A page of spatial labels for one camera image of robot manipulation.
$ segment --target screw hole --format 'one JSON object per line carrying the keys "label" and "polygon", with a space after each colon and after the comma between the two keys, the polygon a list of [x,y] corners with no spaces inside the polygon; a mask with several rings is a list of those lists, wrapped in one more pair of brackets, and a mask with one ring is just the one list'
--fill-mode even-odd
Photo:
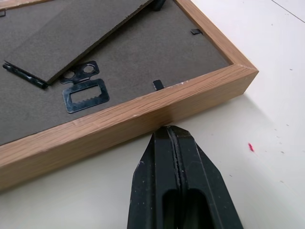
{"label": "screw hole", "polygon": [[63,77],[66,78],[66,79],[71,79],[73,76],[75,75],[74,72],[72,71],[67,71],[63,74]]}
{"label": "screw hole", "polygon": [[84,67],[83,72],[84,73],[92,73],[94,71],[94,66],[91,64],[88,64],[86,67]]}

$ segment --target white surface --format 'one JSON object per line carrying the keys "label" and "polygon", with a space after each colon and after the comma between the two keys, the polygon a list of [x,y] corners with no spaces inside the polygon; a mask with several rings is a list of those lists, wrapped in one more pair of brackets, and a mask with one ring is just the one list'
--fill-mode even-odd
{"label": "white surface", "polygon": [[286,10],[305,21],[304,0],[274,0],[277,4],[284,7]]}
{"label": "white surface", "polygon": [[[245,229],[303,229],[305,24],[270,0],[194,2],[260,73],[245,95],[177,125],[221,171]],[[126,228],[149,138],[2,194],[0,228]]]}

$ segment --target black metal tab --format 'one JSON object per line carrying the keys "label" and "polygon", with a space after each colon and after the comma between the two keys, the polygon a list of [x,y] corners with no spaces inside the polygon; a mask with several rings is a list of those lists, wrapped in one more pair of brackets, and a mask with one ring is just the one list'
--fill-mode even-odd
{"label": "black metal tab", "polygon": [[161,82],[161,80],[155,80],[153,82],[154,88],[156,89],[156,91],[162,90],[164,89],[163,83]]}
{"label": "black metal tab", "polygon": [[242,229],[220,172],[186,130],[161,127],[132,180],[127,229]]}
{"label": "black metal tab", "polygon": [[191,30],[191,33],[193,35],[197,35],[197,34],[202,34],[202,31],[200,29],[193,29],[193,30]]}
{"label": "black metal tab", "polygon": [[0,11],[0,17],[6,16],[6,10]]}

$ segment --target black metal bracket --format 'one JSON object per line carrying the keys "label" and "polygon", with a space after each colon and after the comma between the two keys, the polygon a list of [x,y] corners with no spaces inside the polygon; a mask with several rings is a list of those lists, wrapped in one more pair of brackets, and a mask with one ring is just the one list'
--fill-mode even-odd
{"label": "black metal bracket", "polygon": [[[72,93],[83,91],[95,86],[99,86],[101,90],[101,94],[99,96],[78,103],[72,102]],[[63,90],[62,95],[67,107],[67,112],[70,114],[109,101],[109,95],[102,79],[88,80],[83,83],[75,84],[74,86]]]}
{"label": "black metal bracket", "polygon": [[134,172],[127,229],[242,229],[224,180],[191,134],[161,127]]}
{"label": "black metal bracket", "polygon": [[[91,67],[89,72],[86,71],[87,67]],[[74,86],[66,88],[62,91],[62,96],[68,113],[71,114],[109,101],[110,98],[104,81],[102,79],[90,80],[92,76],[100,73],[100,69],[95,61],[89,61],[76,65],[70,68],[69,71],[74,73],[72,78],[65,78],[64,75],[61,78],[62,84],[74,84]],[[90,89],[95,86],[98,86],[101,90],[101,94],[99,96],[77,103],[72,102],[71,94]]]}
{"label": "black metal bracket", "polygon": [[4,69],[6,69],[8,72],[15,74],[16,76],[19,76],[20,78],[30,82],[31,84],[41,88],[41,89],[46,89],[49,85],[45,83],[42,80],[36,79],[35,77],[29,75],[27,72],[16,68],[13,65],[10,65],[9,63],[5,63],[2,66]]}
{"label": "black metal bracket", "polygon": [[[86,68],[91,67],[91,71],[87,72]],[[90,80],[90,78],[94,75],[97,75],[100,73],[100,69],[95,61],[89,61],[86,63],[82,63],[79,65],[76,65],[69,69],[70,72],[74,73],[74,76],[70,79],[65,78],[64,76],[61,78],[61,83],[81,83],[87,80]]]}

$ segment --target wooden picture frame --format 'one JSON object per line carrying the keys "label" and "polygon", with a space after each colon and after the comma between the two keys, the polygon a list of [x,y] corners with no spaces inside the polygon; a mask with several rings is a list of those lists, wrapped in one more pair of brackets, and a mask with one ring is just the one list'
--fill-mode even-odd
{"label": "wooden picture frame", "polygon": [[176,3],[231,64],[0,146],[0,190],[242,95],[258,70],[191,2]]}

